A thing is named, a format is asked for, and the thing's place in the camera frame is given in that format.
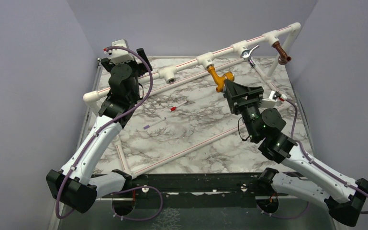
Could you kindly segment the yellow water faucet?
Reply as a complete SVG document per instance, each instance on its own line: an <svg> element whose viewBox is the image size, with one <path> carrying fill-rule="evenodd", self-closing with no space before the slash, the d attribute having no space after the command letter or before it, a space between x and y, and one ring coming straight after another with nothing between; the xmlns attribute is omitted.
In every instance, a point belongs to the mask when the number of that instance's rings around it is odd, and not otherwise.
<svg viewBox="0 0 368 230"><path fill-rule="evenodd" d="M222 76L219 76L213 65L209 65L206 70L212 76L213 81L216 84L215 89L217 92L223 92L225 80L234 81L234 74L232 72L227 72Z"/></svg>

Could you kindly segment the white PVC pipe frame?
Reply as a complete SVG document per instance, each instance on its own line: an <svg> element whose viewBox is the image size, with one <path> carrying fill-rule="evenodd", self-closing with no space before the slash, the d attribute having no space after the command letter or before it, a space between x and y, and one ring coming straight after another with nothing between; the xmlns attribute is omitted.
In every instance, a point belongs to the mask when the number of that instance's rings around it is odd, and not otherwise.
<svg viewBox="0 0 368 230"><path fill-rule="evenodd" d="M257 44L261 43L261 42L267 42L270 46L273 45L274 42L279 41L278 36L279 35L283 35L288 33L288 36L285 40L285 43L282 45L282 48L288 52L290 47L292 46L293 42L296 40L297 36L299 35L301 30L301 24L300 23L292 23L287 27L281 28L279 30L273 30L267 33L262 34L259 37L255 37L249 40L243 40L240 42L237 42L235 44L230 45L229 47L223 48L221 50L215 51L215 52L208 52L208 53L204 53L200 56L197 56L196 58L181 63L179 65L170 65L164 68L160 68L157 70L156 73L152 73L150 72L148 75L145 75L144 77L140 77L139 78L139 82L140 83L146 83L146 82L150 82L150 74L152 74L153 76L153 80L157 80L157 79L161 79L164 78L165 82L166 82L166 86L160 87L158 89L155 90L151 90L149 93L149 96L152 95L156 95L162 92L166 92L167 90L171 90L175 87L184 85L190 81L193 81L195 79L198 79L200 77L204 77L206 75L208 75L209 73L207 72L206 68L209 65L213 65L213 60L215 60L216 58L219 58L221 56L224 56L226 54L230 54L230 53L236 53L237 55L241 55L241 53L246 50L246 49L251 49L254 46L256 46ZM234 61L231 62L227 62L225 64L222 64L218 67L215 67L215 70L222 70L228 67L232 67L236 64L240 64L242 62L245 62L242 58L238 58ZM272 83L272 80L270 80L274 70L276 69L277 65L278 65L278 60L275 60L273 62L273 64L271 65L271 68L269 69L269 71L265 74L264 72L262 72L261 68L256 65L255 70L257 71L257 73L260 75L260 77L262 78L262 83L267 85L271 91L279 91L279 89ZM195 74L193 76L184 78L182 80L178 80L175 81L175 83L173 83L172 80L175 80L175 74L195 67L195 66L203 66L203 68L205 69L203 72ZM85 104L94 112L95 115L98 115L99 113L99 107L96 105L96 102L99 101L101 98L104 98L105 96L108 95L108 93L110 92L110 87L105 88L103 90L99 90L99 91L92 91L92 92L88 92L86 94L83 95L83 101L85 102ZM128 172L128 174L130 174L133 179L136 178L139 175L142 175L144 173L147 173L151 170L154 170L164 164L167 164L173 160L176 160L180 157L183 157L197 149L200 149L204 146L206 146L207 144L211 144L214 141L218 141L226 136L228 136L229 134L234 133L237 130L236 127L227 130L223 133L220 133L208 140L205 140L203 142L201 142L200 144L196 144L188 149L185 149L179 153L175 153L173 155L171 155L170 157L167 157L163 160L160 160L154 164L151 164L150 166L146 166L143 169L140 169L136 172Z"/></svg>

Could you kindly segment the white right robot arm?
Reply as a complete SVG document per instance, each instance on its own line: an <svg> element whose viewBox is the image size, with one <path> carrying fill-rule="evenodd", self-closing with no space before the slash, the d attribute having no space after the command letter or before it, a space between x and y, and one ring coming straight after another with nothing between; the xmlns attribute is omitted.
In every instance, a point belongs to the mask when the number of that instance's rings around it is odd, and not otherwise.
<svg viewBox="0 0 368 230"><path fill-rule="evenodd" d="M307 153L300 141L285 135L282 130L286 121L276 108L259 110L263 92L262 87L224 81L224 97L230 112L241 115L247 139L258 144L268 160L295 170L304 180L267 168L257 182L258 191L263 195L284 193L298 197L324 208L334 220L356 226L368 199L368 180L341 174Z"/></svg>

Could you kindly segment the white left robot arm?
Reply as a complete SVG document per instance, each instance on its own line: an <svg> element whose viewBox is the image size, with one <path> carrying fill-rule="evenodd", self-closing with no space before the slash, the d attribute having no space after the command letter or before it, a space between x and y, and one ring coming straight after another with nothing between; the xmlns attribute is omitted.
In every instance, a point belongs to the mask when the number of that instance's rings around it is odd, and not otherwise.
<svg viewBox="0 0 368 230"><path fill-rule="evenodd" d="M92 130L71 159L60 170L51 170L46 181L56 200L56 217L64 219L60 204L72 211L87 212L97 198L110 193L124 197L131 192L131 177L116 170L92 178L93 170L111 141L123 130L134 111L149 97L154 78L143 48L132 51L122 46L105 48L105 53L124 50L130 60L115 61L111 68L110 91Z"/></svg>

